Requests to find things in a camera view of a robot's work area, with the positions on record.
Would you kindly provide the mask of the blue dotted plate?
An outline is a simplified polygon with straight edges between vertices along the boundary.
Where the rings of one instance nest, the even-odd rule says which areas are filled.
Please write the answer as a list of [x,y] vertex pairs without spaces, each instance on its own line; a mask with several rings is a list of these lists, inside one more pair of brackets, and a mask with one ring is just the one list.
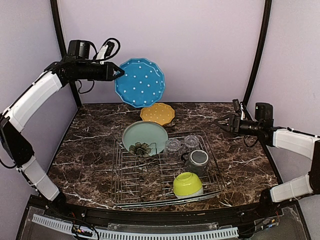
[[165,75],[147,58],[131,58],[120,65],[124,75],[114,81],[116,94],[134,108],[151,107],[163,97]]

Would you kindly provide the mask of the grey mug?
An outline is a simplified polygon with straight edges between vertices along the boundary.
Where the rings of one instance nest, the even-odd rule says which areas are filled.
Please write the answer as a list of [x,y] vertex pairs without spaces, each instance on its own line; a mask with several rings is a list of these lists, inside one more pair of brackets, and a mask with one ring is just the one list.
[[181,160],[185,163],[185,171],[203,177],[207,173],[209,156],[204,150],[193,150],[181,155]]

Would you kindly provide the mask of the yellow dotted plate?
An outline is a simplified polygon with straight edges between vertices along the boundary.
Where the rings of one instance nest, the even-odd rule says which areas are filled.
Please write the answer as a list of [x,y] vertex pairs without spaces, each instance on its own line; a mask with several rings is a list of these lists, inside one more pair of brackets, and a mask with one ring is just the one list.
[[165,126],[175,118],[175,110],[168,104],[155,103],[150,107],[144,107],[140,111],[140,117],[145,122],[154,122]]

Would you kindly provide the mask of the light green flower plate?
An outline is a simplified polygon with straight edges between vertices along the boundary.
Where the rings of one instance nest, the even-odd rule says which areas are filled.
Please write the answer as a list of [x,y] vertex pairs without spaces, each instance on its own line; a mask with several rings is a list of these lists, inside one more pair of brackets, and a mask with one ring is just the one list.
[[138,121],[129,125],[123,132],[122,143],[126,150],[136,143],[147,144],[149,156],[160,154],[169,139],[167,131],[159,124],[151,121]]

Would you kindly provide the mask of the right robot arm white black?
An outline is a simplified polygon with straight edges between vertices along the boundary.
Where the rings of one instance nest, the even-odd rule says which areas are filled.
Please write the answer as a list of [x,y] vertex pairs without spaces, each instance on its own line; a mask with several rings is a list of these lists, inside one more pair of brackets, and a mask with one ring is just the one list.
[[320,137],[274,126],[273,106],[269,103],[255,104],[255,120],[246,119],[248,111],[244,103],[233,100],[234,113],[214,120],[214,124],[234,135],[255,136],[269,147],[288,150],[311,160],[311,168],[303,176],[265,189],[260,194],[261,204],[271,205],[286,200],[299,199],[320,193]]

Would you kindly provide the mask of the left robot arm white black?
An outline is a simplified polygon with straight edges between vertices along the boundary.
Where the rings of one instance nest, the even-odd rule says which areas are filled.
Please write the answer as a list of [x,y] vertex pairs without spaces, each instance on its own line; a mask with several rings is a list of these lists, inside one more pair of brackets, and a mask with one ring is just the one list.
[[60,61],[45,68],[43,73],[0,115],[0,141],[13,160],[12,168],[22,173],[30,185],[53,203],[62,203],[66,196],[52,182],[36,159],[32,145],[22,135],[27,122],[39,108],[60,89],[79,80],[112,82],[125,74],[111,62],[120,50],[120,41],[108,38],[92,59],[86,40],[72,40]]

